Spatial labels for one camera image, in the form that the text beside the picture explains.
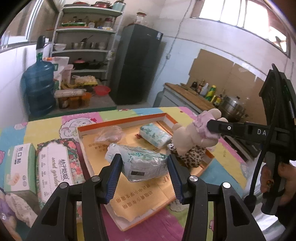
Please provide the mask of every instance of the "red basket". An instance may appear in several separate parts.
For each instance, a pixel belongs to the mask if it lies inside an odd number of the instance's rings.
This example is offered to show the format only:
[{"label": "red basket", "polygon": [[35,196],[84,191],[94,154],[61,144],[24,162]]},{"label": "red basket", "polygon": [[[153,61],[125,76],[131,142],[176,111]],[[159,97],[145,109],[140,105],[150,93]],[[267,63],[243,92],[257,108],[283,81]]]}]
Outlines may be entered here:
[{"label": "red basket", "polygon": [[111,89],[108,86],[98,85],[94,87],[94,91],[98,96],[104,96],[107,95]]}]

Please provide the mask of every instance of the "white wall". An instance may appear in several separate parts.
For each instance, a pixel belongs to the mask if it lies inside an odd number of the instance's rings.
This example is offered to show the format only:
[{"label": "white wall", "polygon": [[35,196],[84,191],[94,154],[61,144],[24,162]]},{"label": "white wall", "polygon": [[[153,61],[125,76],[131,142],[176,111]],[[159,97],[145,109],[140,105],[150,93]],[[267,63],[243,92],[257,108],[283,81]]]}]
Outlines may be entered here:
[{"label": "white wall", "polygon": [[[148,96],[150,104],[153,104],[156,94],[163,89],[165,82],[187,83],[190,67],[200,49],[228,58],[263,80],[271,69],[272,63],[275,63],[280,71],[285,70],[288,78],[291,77],[293,62],[296,64],[294,43],[292,43],[291,59],[289,59],[270,43],[245,30],[210,20],[190,18],[194,3],[195,1],[192,1],[181,25],[171,58],[157,81],[154,79],[155,83]],[[156,30],[164,33],[163,42],[166,44],[156,77],[163,67],[165,56],[169,52],[189,4],[190,0],[166,0],[160,18],[154,24]],[[296,87],[296,66],[293,73],[291,81]]]},{"label": "white wall", "polygon": [[[50,45],[44,49],[48,56]],[[0,53],[0,128],[28,121],[20,80],[24,71],[36,62],[36,45],[28,45]]]}]

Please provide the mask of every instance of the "kettle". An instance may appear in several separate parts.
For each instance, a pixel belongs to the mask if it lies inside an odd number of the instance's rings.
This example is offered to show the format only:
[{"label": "kettle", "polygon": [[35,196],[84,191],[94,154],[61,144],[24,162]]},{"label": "kettle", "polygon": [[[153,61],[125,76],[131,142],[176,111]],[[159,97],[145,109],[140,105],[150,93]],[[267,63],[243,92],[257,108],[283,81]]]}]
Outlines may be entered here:
[{"label": "kettle", "polygon": [[117,0],[113,4],[112,9],[113,10],[120,11],[120,12],[123,12],[123,10],[125,9],[125,7],[126,7],[126,3],[124,2],[124,0]]}]

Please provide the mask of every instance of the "black refrigerator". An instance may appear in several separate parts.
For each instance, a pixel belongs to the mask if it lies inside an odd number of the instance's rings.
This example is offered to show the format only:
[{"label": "black refrigerator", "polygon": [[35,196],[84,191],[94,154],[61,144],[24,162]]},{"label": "black refrigerator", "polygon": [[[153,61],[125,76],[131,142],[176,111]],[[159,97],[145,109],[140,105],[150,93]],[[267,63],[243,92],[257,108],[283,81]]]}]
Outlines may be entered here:
[{"label": "black refrigerator", "polygon": [[139,24],[123,29],[110,81],[116,104],[136,104],[147,97],[162,36]]}]

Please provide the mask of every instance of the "human hand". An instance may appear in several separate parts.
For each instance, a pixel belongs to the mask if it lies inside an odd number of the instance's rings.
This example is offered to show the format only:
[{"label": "human hand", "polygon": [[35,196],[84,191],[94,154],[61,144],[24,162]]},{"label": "human hand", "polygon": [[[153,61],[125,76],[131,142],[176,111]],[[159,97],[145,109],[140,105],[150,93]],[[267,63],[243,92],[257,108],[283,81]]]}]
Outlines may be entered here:
[{"label": "human hand", "polygon": [[[285,192],[281,197],[281,200],[279,202],[279,205],[286,205],[291,201],[293,196],[296,192],[296,167],[291,164],[285,164],[280,163],[278,167],[278,174],[280,177],[286,179],[285,184]],[[272,176],[271,176],[271,170],[267,167],[267,165],[264,165],[261,170],[261,176],[260,176],[260,191],[262,193],[268,192],[270,189],[270,185],[268,185],[268,182],[272,182]]]}]

